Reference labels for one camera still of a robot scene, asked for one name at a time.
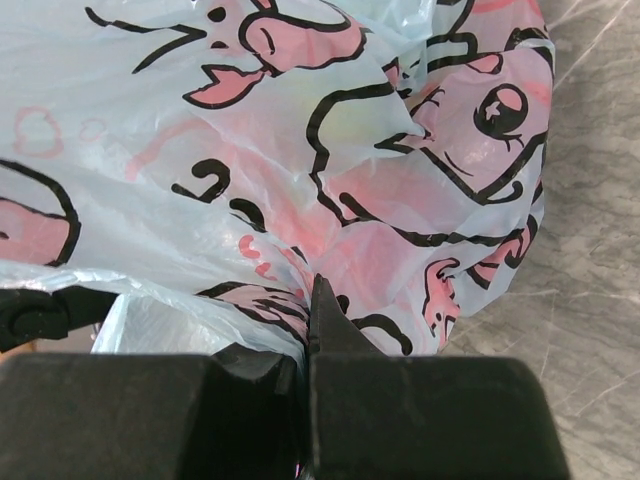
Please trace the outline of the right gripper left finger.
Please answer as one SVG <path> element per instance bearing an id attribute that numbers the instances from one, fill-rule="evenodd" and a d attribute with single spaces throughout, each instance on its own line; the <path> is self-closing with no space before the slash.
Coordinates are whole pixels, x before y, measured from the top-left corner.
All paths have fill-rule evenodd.
<path id="1" fill-rule="evenodd" d="M 5 479 L 292 479 L 297 368 L 271 352 L 26 354 L 1 368 Z"/>

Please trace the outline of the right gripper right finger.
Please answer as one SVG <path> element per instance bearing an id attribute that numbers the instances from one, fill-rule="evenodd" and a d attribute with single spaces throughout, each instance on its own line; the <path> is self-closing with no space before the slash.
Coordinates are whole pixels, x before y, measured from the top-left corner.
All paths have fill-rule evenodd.
<path id="1" fill-rule="evenodd" d="M 309 330 L 318 479 L 566 479 L 544 390 L 506 357 L 382 354 L 317 277 Z"/>

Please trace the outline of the blue printed plastic bag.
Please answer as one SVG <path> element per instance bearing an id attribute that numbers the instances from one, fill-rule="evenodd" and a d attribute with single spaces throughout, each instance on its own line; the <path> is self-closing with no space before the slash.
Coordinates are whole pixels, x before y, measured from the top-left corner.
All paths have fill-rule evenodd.
<path id="1" fill-rule="evenodd" d="M 118 294 L 100 352 L 300 358 L 323 277 L 434 354 L 539 228 L 554 53 L 534 1 L 5 1 L 1 284 Z"/>

